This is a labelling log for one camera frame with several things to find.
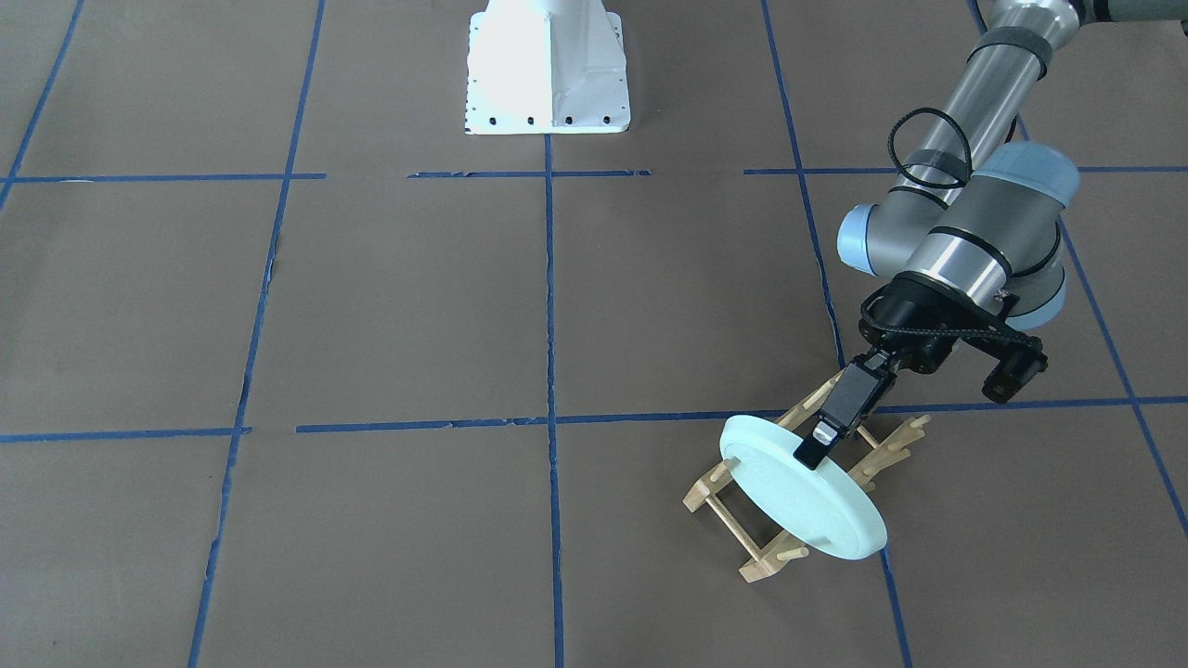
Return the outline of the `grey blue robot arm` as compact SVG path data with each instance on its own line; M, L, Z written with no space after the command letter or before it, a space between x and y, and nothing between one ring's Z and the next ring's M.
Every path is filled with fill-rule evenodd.
M843 218L841 261L885 283L860 308L857 355L795 449L817 470L895 386L901 371L937 372L963 340L996 359L982 393L1005 405L1048 366L1032 330L1064 305L1057 219L1080 185L1057 149L1011 140L1026 94L1078 30L1175 20L1183 1L997 1L948 101L879 204Z

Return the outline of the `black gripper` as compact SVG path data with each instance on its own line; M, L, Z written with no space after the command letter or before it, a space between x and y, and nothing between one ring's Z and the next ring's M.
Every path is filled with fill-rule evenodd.
M958 340L996 355L1007 344L1004 324L969 296L925 276L896 276L859 308L859 330L898 368L933 374ZM819 470L830 450L868 418L895 386L889 364L849 361L819 410L813 434L794 449L794 460Z

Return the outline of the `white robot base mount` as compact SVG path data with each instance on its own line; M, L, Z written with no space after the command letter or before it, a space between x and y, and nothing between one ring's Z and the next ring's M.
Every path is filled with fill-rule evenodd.
M632 122L621 17L602 1L489 1L470 14L467 136L594 136Z

